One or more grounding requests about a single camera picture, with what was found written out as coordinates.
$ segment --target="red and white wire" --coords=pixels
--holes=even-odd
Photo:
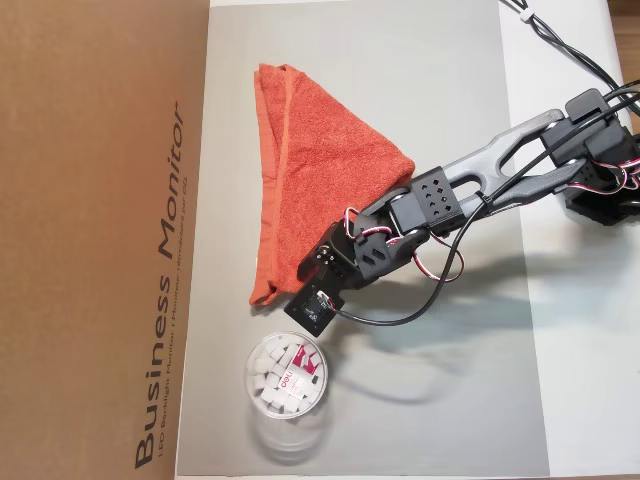
[[[618,166],[614,166],[614,165],[606,165],[606,164],[598,164],[601,165],[603,167],[606,168],[619,168]],[[584,185],[582,183],[570,183],[569,185],[567,185],[568,188],[577,188],[579,190],[584,190],[586,192],[591,192],[591,193],[595,193],[598,195],[615,195],[616,193],[620,192],[621,190],[623,190],[624,188],[626,188],[627,182],[629,181],[629,175],[627,174],[627,171],[625,170],[625,168],[620,168],[620,171],[622,172],[622,181],[620,181],[620,179],[618,178],[617,175],[615,175],[616,177],[616,182],[618,183],[618,186],[616,188],[614,188],[613,190],[609,190],[609,191],[603,191],[603,190],[598,190],[597,188],[592,188],[589,187],[587,185]]]
[[[357,235],[353,235],[349,231],[349,213],[350,212],[353,212],[356,215],[358,215],[360,212],[353,207],[347,207],[347,209],[344,211],[344,230],[347,234],[347,237],[349,237],[351,240],[357,240],[360,237],[368,237],[369,235],[373,235],[374,233],[386,233],[388,236],[393,235],[393,230],[391,230],[389,227],[368,228],[358,233]]]
[[[451,250],[451,245],[449,245],[447,242],[445,242],[441,238],[437,237],[433,233],[431,233],[431,238],[433,238],[440,245],[444,245],[445,247],[449,247],[449,250]],[[462,272],[464,272],[464,256],[462,255],[462,253],[460,253],[460,250],[456,250],[456,255],[460,259],[460,271],[454,277],[447,278],[445,280],[445,283],[451,283],[451,282],[457,280],[458,278],[460,278],[460,275],[462,275]],[[422,263],[422,260],[420,260],[420,257],[418,256],[417,252],[414,252],[414,254],[413,254],[413,261],[417,265],[418,269],[420,269],[420,271],[422,273],[424,273],[427,277],[429,277],[432,280],[435,280],[436,282],[440,281],[440,277],[438,277],[434,273],[431,273],[429,271],[429,269],[424,265],[424,263]]]

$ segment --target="white cube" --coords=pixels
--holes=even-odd
[[[276,408],[280,408],[284,405],[284,402],[289,398],[289,394],[284,390],[274,390],[273,399],[271,400],[271,405]]]
[[[287,368],[291,363],[291,360],[293,360],[293,354],[292,353],[290,354],[289,352],[287,352],[282,356],[282,358],[278,362],[278,365],[282,365],[284,368]]]
[[[319,396],[320,396],[320,392],[318,392],[316,390],[308,390],[306,399],[309,402],[313,403],[318,399]]]
[[[266,385],[266,381],[265,381],[264,375],[260,374],[253,377],[253,388],[256,391],[262,390],[265,387],[265,385]]]
[[[311,360],[311,365],[313,365],[314,367],[317,367],[318,365],[320,365],[320,362],[322,361],[320,359],[320,355],[318,354],[318,352],[311,355],[309,360]]]
[[[276,363],[273,366],[273,373],[275,373],[279,377],[282,377],[284,375],[285,371],[286,371],[286,369],[282,365],[280,365],[279,363]]]
[[[300,400],[293,395],[289,395],[289,398],[284,402],[284,411],[286,413],[296,413],[299,406]]]
[[[273,358],[257,358],[253,368],[257,373],[268,373],[275,364],[276,361]]]
[[[307,400],[306,398],[303,398],[300,401],[300,405],[298,406],[298,410],[300,410],[301,412],[306,412],[310,408],[311,408],[311,402],[309,400]]]
[[[276,347],[276,349],[271,352],[271,358],[273,358],[276,362],[282,358],[284,355],[284,348]]]
[[[271,388],[278,388],[279,381],[280,381],[280,377],[277,376],[275,373],[272,372],[269,375],[267,375],[266,383]]]
[[[260,398],[263,399],[267,403],[273,402],[273,398],[276,395],[277,390],[274,390],[271,387],[264,387],[264,390],[260,394]]]
[[[267,352],[267,354],[271,355],[271,352],[273,352],[276,348],[278,348],[279,345],[280,343],[278,339],[273,338],[266,343],[266,345],[264,346],[264,350],[265,352]]]
[[[322,379],[318,376],[313,377],[313,380],[311,381],[311,388],[316,392],[322,390]]]
[[[278,339],[278,346],[283,350],[287,348],[288,345],[289,345],[289,337],[280,337]]]

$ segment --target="gray surface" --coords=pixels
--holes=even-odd
[[[470,230],[468,272],[424,319],[332,324],[321,338],[332,382],[316,425],[273,430],[252,415],[243,386],[255,343],[299,331],[281,309],[247,305],[262,185],[254,69],[307,72],[422,172],[509,128],[497,2],[219,7],[207,62],[178,473],[548,475],[517,211]],[[444,253],[430,245],[423,256],[437,271]],[[421,304],[428,283],[408,266],[350,293],[349,308],[396,317]],[[315,436],[302,451],[260,446],[266,435],[291,447],[303,427]]]

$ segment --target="wire bundle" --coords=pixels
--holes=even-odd
[[[529,4],[527,0],[507,0],[516,9],[520,10],[520,13],[530,10]],[[634,85],[640,85],[640,80],[636,80],[634,82],[627,83],[625,85],[618,85],[616,81],[609,75],[600,65],[598,65],[593,59],[582,53],[580,50],[572,47],[571,45],[562,41],[560,36],[553,31],[553,29],[547,25],[540,17],[538,17],[535,13],[533,13],[530,18],[527,20],[527,23],[531,25],[533,31],[540,37],[542,40],[547,42],[550,45],[553,45],[560,51],[564,52],[565,55],[568,55],[570,58],[573,58],[576,62],[584,66],[589,72],[598,77],[604,83],[606,83],[611,90],[620,90],[623,88],[632,87]],[[640,115],[640,107],[635,103],[629,106],[629,110],[631,110],[636,115]]]
[[[397,243],[400,239],[404,238],[404,235],[399,235],[398,237],[393,237],[393,231],[389,228],[389,227],[374,227],[374,228],[368,228],[367,230],[363,230],[361,233],[359,233],[358,235],[353,235],[350,231],[349,231],[349,214],[350,213],[354,213],[355,215],[358,215],[360,212],[358,210],[356,210],[353,207],[347,207],[346,210],[344,211],[344,229],[345,232],[347,234],[347,237],[349,237],[351,240],[357,240],[358,238],[361,237],[368,237],[369,235],[373,235],[374,233],[386,233],[387,234],[387,245],[393,245],[394,243]],[[438,242],[440,245],[443,245],[445,247],[448,247],[449,249],[451,249],[451,245],[449,245],[447,242],[445,242],[444,240],[442,240],[440,237],[436,236],[433,232],[430,232],[431,238],[433,238],[436,242]],[[460,259],[460,271],[452,278],[447,278],[445,280],[445,283],[451,283],[455,280],[457,280],[458,278],[460,278],[460,275],[462,275],[462,272],[464,271],[464,256],[462,255],[462,253],[460,253],[459,250],[455,251],[456,255],[458,256],[458,258]],[[413,254],[413,261],[416,264],[416,266],[418,267],[418,269],[428,278],[430,278],[431,280],[435,280],[436,282],[440,281],[440,277],[435,275],[434,273],[431,273],[431,271],[425,266],[425,264],[420,260],[420,257],[418,256],[417,252],[414,252]]]
[[[492,214],[497,213],[498,211],[501,211],[501,210],[498,210],[498,211],[492,210],[493,204],[496,201],[496,199],[500,198],[501,195],[504,195],[511,188],[513,188],[532,168],[534,168],[542,160],[547,158],[552,152],[554,152],[555,150],[557,150],[558,148],[566,144],[572,138],[584,132],[586,129],[595,125],[599,121],[606,119],[611,115],[616,114],[616,112],[619,112],[624,108],[628,108],[630,111],[640,116],[640,107],[637,105],[638,100],[640,100],[640,90],[632,88],[633,86],[640,85],[640,80],[636,80],[636,81],[627,83],[625,85],[619,86],[616,83],[616,81],[595,61],[593,61],[587,55],[580,52],[579,50],[572,47],[571,45],[568,45],[567,43],[563,42],[562,39],[558,36],[558,34],[556,34],[549,25],[547,25],[542,19],[540,19],[540,17],[538,17],[535,13],[533,13],[533,11],[530,9],[527,3],[527,0],[503,0],[503,1],[510,3],[516,9],[519,9],[519,12],[521,13],[521,17],[523,18],[523,20],[531,25],[531,28],[533,29],[533,31],[542,40],[560,49],[566,55],[573,58],[575,61],[577,61],[578,63],[583,65],[585,68],[587,68],[587,70],[593,73],[596,77],[600,78],[603,82],[605,82],[612,90],[609,94],[607,94],[604,97],[607,102],[611,101],[613,98],[618,98],[618,97],[620,98],[620,102],[617,105],[609,107],[608,109],[604,110],[600,114],[595,115],[590,119],[583,120],[581,123],[579,123],[576,126],[576,128],[574,128],[571,132],[567,133],[564,137],[562,137],[556,143],[549,146],[545,151],[543,151],[540,155],[538,155],[531,162],[529,162],[527,165],[521,168],[518,172],[516,172],[515,175],[509,178],[494,192],[492,192],[490,195],[484,196],[482,198],[483,202],[467,218],[467,221],[465,222],[465,224],[458,231],[453,243],[451,245],[445,244],[447,247],[450,248],[450,251],[449,251],[449,255],[447,257],[444,269],[439,277],[429,272],[424,267],[424,265],[422,265],[422,268],[421,268],[420,259],[417,258],[417,255],[414,255],[414,261],[418,265],[418,268],[420,268],[420,270],[423,271],[423,273],[428,277],[434,280],[437,279],[437,282],[438,282],[433,292],[431,292],[431,295],[425,302],[425,304],[422,305],[422,307],[420,307],[416,312],[396,320],[373,320],[373,319],[360,317],[358,315],[354,315],[352,313],[345,312],[342,310],[337,310],[333,306],[333,303],[330,303],[331,308],[336,312],[336,314],[340,315],[341,317],[358,322],[358,323],[362,323],[365,325],[388,326],[388,327],[405,325],[409,322],[412,322],[420,318],[435,303],[445,283],[455,280],[455,278],[458,278],[460,273],[462,273],[462,270],[461,270],[461,272],[455,278],[453,279],[447,278],[449,275],[449,272],[451,271],[451,266],[453,265],[453,261],[456,255],[460,257],[460,260],[462,262],[462,267],[464,268],[464,258],[460,254],[458,247],[460,245],[460,242],[462,241],[462,238],[464,237],[464,235],[467,233],[467,230],[471,226],[471,224],[477,219],[481,218],[482,216],[490,216]],[[640,158],[633,160],[631,162],[624,163],[622,165],[600,164],[600,166],[609,168],[613,172],[615,172],[614,175],[616,177],[616,182],[617,182],[617,187],[615,189],[611,191],[600,191],[600,190],[592,189],[591,187],[588,187],[586,185],[579,184],[579,183],[569,184],[568,187],[591,191],[599,195],[613,195],[623,189],[636,190],[640,188]],[[348,231],[349,229],[348,215],[350,211],[354,211],[354,209],[347,209],[347,211],[345,212],[345,227],[347,228],[347,234],[352,236],[351,233]],[[373,233],[378,233],[383,231],[381,230],[383,228],[386,229],[385,233],[387,233],[389,237],[393,235],[393,232],[391,231],[391,229],[387,227],[377,227],[376,229],[365,230],[355,237],[352,236],[352,238],[356,239],[359,236],[367,236]],[[399,238],[401,237],[389,238],[387,240],[387,243],[389,244],[390,242],[398,241]],[[436,240],[444,244],[444,242],[442,242],[437,237],[434,237],[434,238],[436,238]]]

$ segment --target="black cable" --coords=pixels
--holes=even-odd
[[[622,102],[618,103],[614,107],[608,108],[607,110],[596,115],[595,117],[583,121],[575,129],[573,129],[571,132],[569,132],[567,135],[565,135],[560,140],[555,142],[553,145],[547,148],[544,152],[538,155],[535,159],[533,159],[531,162],[529,162],[527,165],[521,168],[515,175],[513,175],[509,180],[503,183],[491,195],[489,195],[488,197],[485,197],[485,202],[480,204],[480,206],[478,206],[478,208],[476,208],[473,211],[473,213],[469,216],[465,224],[458,231],[456,238],[451,244],[451,250],[449,251],[449,255],[447,256],[447,261],[444,265],[444,269],[440,274],[440,280],[436,284],[436,287],[434,288],[433,292],[431,292],[431,295],[427,299],[427,302],[422,307],[420,307],[420,309],[417,310],[415,313],[412,313],[411,315],[408,315],[403,318],[399,318],[397,320],[371,320],[369,318],[359,317],[349,312],[334,310],[336,314],[348,320],[352,320],[354,322],[362,323],[365,325],[374,325],[374,326],[382,326],[382,327],[394,327],[399,325],[405,325],[409,322],[414,321],[417,318],[420,318],[422,314],[424,314],[427,310],[429,310],[429,308],[431,308],[431,306],[434,304],[434,302],[440,295],[440,291],[442,290],[442,287],[445,285],[447,277],[449,276],[449,272],[451,271],[451,266],[453,265],[453,261],[456,256],[456,251],[458,250],[460,242],[462,241],[462,238],[464,237],[465,233],[467,232],[471,224],[476,220],[476,217],[482,212],[482,210],[484,210],[485,208],[489,208],[489,206],[491,206],[496,201],[496,199],[498,199],[501,195],[503,195],[510,188],[512,188],[527,172],[529,172],[533,167],[538,165],[542,160],[547,158],[547,156],[549,156],[552,152],[554,152],[555,150],[560,148],[562,145],[567,143],[569,140],[579,135],[586,129],[590,128],[592,125],[598,123],[602,119],[607,118],[610,115],[613,115],[614,113],[622,110],[623,108],[626,108],[627,106],[629,106],[630,104],[638,100],[640,100],[640,94],[634,95],[631,98],[623,100]]]
[[[529,8],[529,5],[527,4],[526,0],[522,0],[522,1],[511,0],[511,2],[522,10],[526,10],[527,8]],[[560,36],[556,32],[554,32],[553,29],[540,17],[538,17],[535,14],[532,15],[531,18],[529,19],[529,24],[533,29],[533,31],[536,33],[536,35],[538,35],[538,37],[540,37],[542,40],[549,43],[550,45],[560,50],[563,50],[566,55],[573,58],[579,64],[584,66],[591,74],[595,75],[604,83],[606,83],[609,86],[609,88],[611,88],[612,90],[640,84],[640,81],[636,81],[638,83],[630,82],[629,84],[623,85],[622,87],[619,86],[616,83],[616,81],[611,77],[611,75],[609,75],[607,71],[604,70],[600,65],[598,65],[593,59],[591,59],[590,57],[582,53],[580,50],[562,41]],[[632,105],[629,105],[628,108],[633,113],[640,116],[640,107],[638,105],[632,104]]]
[[[635,93],[640,93],[640,89],[638,88],[633,88],[633,87],[625,87],[622,86],[620,88],[618,88],[617,90],[613,90],[612,92],[607,93],[604,96],[604,100],[605,102],[609,102],[611,100],[613,100],[616,97],[626,97],[626,94],[635,94]]]

